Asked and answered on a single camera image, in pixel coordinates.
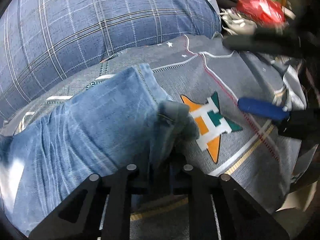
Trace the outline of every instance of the blue plaid fabric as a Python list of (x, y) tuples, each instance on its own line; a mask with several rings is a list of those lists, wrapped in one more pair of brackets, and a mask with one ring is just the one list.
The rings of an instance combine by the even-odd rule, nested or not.
[(74, 73), (128, 47), (220, 31), (207, 0), (12, 0), (0, 19), (0, 128)]

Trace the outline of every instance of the red plastic bag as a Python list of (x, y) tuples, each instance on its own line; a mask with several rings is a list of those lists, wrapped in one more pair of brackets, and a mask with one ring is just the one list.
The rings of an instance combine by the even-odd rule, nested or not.
[(285, 21), (282, 6), (272, 0), (238, 0), (237, 9), (261, 25), (279, 25)]

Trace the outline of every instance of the clutter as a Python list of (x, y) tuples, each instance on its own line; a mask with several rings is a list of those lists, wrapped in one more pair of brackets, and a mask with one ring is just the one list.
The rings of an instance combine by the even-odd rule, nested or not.
[(272, 0), (238, 0), (236, 8), (261, 25), (281, 25), (285, 22), (280, 3)]
[(231, 35), (253, 34), (257, 25), (255, 22), (244, 19), (235, 9), (221, 9), (219, 15), (224, 20), (228, 28), (223, 27)]

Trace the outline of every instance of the red stitching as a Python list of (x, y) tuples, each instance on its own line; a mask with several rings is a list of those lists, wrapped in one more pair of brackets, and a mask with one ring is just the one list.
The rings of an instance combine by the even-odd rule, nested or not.
[[(187, 38), (184, 36), (185, 38), (185, 42), (184, 42), (184, 49), (187, 53), (190, 53), (192, 55), (196, 55), (196, 53), (192, 53), (190, 51), (188, 51), (187, 48)], [(205, 67), (205, 59), (204, 56), (201, 55), (201, 59), (202, 59), (202, 63), (203, 63), (203, 67), (204, 70), (206, 71), (207, 74), (209, 74), (214, 80), (215, 82), (218, 83), (218, 85), (221, 87), (221, 89), (231, 98), (232, 102), (237, 106), (237, 102), (235, 101), (235, 99), (233, 98), (233, 96), (224, 88), (224, 86), (220, 83), (220, 81), (212, 74), (210, 73), (207, 68)], [(249, 117), (246, 114), (243, 114), (244, 118), (247, 120), (247, 122), (249, 123), (250, 127), (253, 129), (254, 133), (259, 137), (260, 141), (267, 147), (268, 151), (271, 153), (272, 157), (275, 158), (275, 160), (277, 162), (279, 162), (279, 157), (276, 156), (276, 154), (274, 153), (273, 149), (269, 146), (269, 144), (266, 142), (265, 139), (262, 138), (262, 136), (259, 134), (258, 129), (255, 127), (255, 125), (251, 122), (251, 120), (249, 119)]]

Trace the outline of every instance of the white stripe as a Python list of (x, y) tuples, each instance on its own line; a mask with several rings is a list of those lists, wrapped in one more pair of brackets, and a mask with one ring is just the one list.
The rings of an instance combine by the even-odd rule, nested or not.
[[(7, 101), (7, 103), (9, 104), (9, 106), (11, 106), (11, 108), (12, 108), (14, 111), (17, 111), (16, 109), (14, 109), (14, 108), (12, 107), (12, 105), (9, 103), (9, 101), (8, 101), (8, 99), (7, 99), (6, 97), (5, 97), (4, 99), (5, 99), (5, 101)], [(7, 118), (4, 117), (4, 114), (3, 114), (1, 111), (0, 111), (0, 113), (3, 115), (3, 118), (4, 118), (5, 120), (7, 120)]]
[(177, 66), (177, 65), (183, 65), (183, 64), (188, 63), (189, 61), (193, 60), (196, 57), (198, 57), (198, 55), (194, 55), (194, 56), (192, 56), (191, 58), (189, 58), (189, 59), (187, 59), (185, 61), (181, 61), (181, 62), (178, 62), (178, 63), (172, 63), (172, 64), (169, 64), (169, 65), (153, 68), (152, 71), (154, 72), (154, 71), (156, 71), (158, 69), (163, 69), (163, 68), (166, 68), (166, 67), (173, 67), (173, 66)]
[[(267, 127), (270, 125), (271, 120), (268, 119), (263, 127), (259, 130), (259, 133), (265, 132)], [(231, 166), (241, 155), (257, 140), (258, 135), (255, 134), (245, 145), (243, 145), (240, 150), (238, 150), (231, 158), (226, 160), (223, 164), (221, 164), (218, 168), (214, 171), (210, 172), (209, 175), (211, 176), (218, 176), (223, 173), (229, 166)]]
[(233, 54), (234, 54), (235, 52), (236, 52), (236, 51), (234, 50), (234, 51), (233, 51), (231, 54), (229, 54), (229, 55), (221, 55), (221, 56), (212, 55), (211, 53), (206, 52), (206, 51), (201, 51), (201, 52), (199, 52), (199, 54), (205, 54), (205, 55), (207, 55), (207, 56), (209, 56), (209, 57), (212, 57), (212, 58), (230, 58), (230, 57), (233, 56)]
[(211, 121), (209, 115), (207, 112), (205, 112), (204, 114), (201, 115), (201, 118), (204, 122), (204, 124), (206, 125), (207, 129), (209, 132), (212, 132), (216, 129), (215, 125), (213, 124), (213, 122)]
[(102, 75), (100, 77), (97, 77), (95, 80), (108, 79), (108, 78), (112, 78), (113, 76), (115, 76), (115, 75), (114, 74)]
[[(4, 33), (3, 33), (3, 35), (4, 35), (4, 51), (5, 51), (5, 57), (6, 57), (6, 59), (7, 59), (8, 69), (9, 69), (10, 76), (11, 76), (11, 78), (12, 78), (13, 84), (15, 85), (17, 91), (18, 91), (19, 94), (22, 96), (22, 98), (23, 98), (27, 103), (29, 103), (31, 100), (30, 100), (30, 98), (25, 94), (25, 92), (22, 90), (22, 88), (20, 87), (20, 84), (19, 84), (19, 82), (18, 82), (18, 80), (17, 80), (16, 74), (15, 74), (15, 72), (14, 72), (14, 68), (13, 68), (13, 65), (12, 65), (12, 59), (11, 59), (10, 48), (9, 48), (9, 38), (8, 38), (8, 13), (9, 13), (9, 6), (10, 6), (10, 4), (9, 4), (8, 7), (7, 7), (7, 23), (6, 23), (6, 25), (5, 25), (5, 19), (4, 19), (4, 23), (3, 23), (3, 26), (4, 26), (4, 29), (3, 29), (3, 32), (4, 32)], [(8, 54), (9, 54), (9, 57), (10, 57), (10, 62), (11, 62), (13, 74), (14, 74), (14, 76), (15, 76), (15, 78), (16, 78), (17, 84), (18, 84), (18, 86), (20, 87), (22, 93), (24, 93), (24, 95), (29, 99), (29, 101), (21, 94), (20, 90), (18, 89), (18, 87), (17, 87), (17, 85), (16, 85), (16, 83), (15, 83), (15, 81), (14, 81), (14, 79), (13, 79), (13, 76), (12, 76), (12, 73), (11, 73), (11, 70), (10, 70), (9, 60), (8, 60), (7, 49), (6, 49), (6, 45), (5, 45), (5, 43), (6, 43), (5, 29), (7, 29), (6, 34), (7, 34), (7, 42), (8, 42)]]
[(72, 97), (73, 96), (51, 96), (51, 97), (48, 97), (47, 100), (68, 100)]
[(203, 56), (203, 59), (204, 59), (204, 65), (205, 65), (205, 68), (210, 71), (223, 85), (226, 89), (229, 90), (229, 92), (232, 94), (232, 96), (234, 97), (234, 99), (236, 100), (236, 102), (238, 102), (238, 97), (236, 96), (236, 94), (231, 90), (230, 87), (227, 86), (227, 84), (225, 84), (225, 82), (222, 81), (222, 79), (215, 73), (213, 72), (208, 66), (207, 66), (207, 61), (205, 59), (205, 55), (203, 53), (200, 53), (202, 56)]
[(187, 38), (187, 51), (189, 51), (191, 54), (196, 54), (196, 53), (193, 53), (193, 52), (191, 52), (190, 50), (189, 50), (189, 38), (188, 38), (188, 36), (187, 35), (183, 35), (183, 36), (185, 36), (186, 38)]
[[(20, 13), (19, 13), (19, 20), (20, 20), (20, 22), (21, 22), (21, 8), (22, 8), (22, 5), (20, 5)], [(24, 55), (26, 55), (26, 59), (27, 59), (27, 62), (28, 62), (28, 65), (30, 65), (30, 61), (29, 61), (29, 58), (28, 58), (28, 54), (27, 54), (27, 48), (26, 48), (26, 45), (25, 45), (25, 43), (24, 43), (24, 41), (23, 41), (23, 28), (22, 28), (22, 24), (20, 24), (20, 31), (21, 31), (21, 42), (22, 42), (22, 46), (20, 47), (20, 48), (23, 48), (23, 52), (24, 52)], [(31, 74), (32, 74), (32, 76), (35, 78), (35, 80), (36, 80), (36, 82), (38, 83), (38, 85), (41, 87), (41, 89), (43, 90), (43, 91), (45, 91), (44, 90), (44, 88), (43, 88), (43, 86), (41, 85), (41, 83), (38, 81), (38, 79), (36, 78), (36, 75), (33, 73), (33, 71), (31, 71)]]

